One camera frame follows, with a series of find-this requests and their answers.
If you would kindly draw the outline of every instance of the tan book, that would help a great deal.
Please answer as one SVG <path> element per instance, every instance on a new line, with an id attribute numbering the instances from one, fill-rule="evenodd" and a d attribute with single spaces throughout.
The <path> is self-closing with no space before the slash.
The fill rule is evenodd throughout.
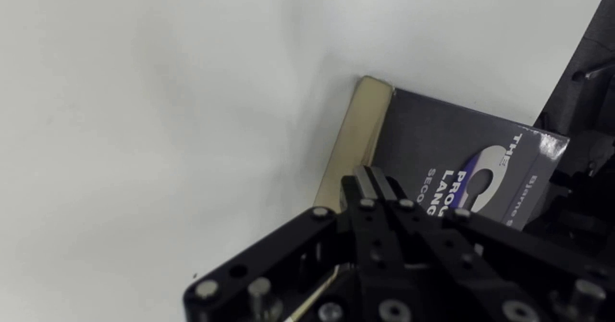
<path id="1" fill-rule="evenodd" d="M 314 206 L 340 212 L 340 180 L 360 164 L 371 165 L 393 86 L 365 76 L 357 83 L 333 146 Z"/>

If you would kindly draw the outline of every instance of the white surface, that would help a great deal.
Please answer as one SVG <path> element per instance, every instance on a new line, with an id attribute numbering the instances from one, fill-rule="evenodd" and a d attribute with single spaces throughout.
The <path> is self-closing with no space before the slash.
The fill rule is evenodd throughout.
<path id="1" fill-rule="evenodd" d="M 0 320 L 181 320 L 313 201 L 356 77 L 529 124 L 598 2 L 0 0 Z"/>

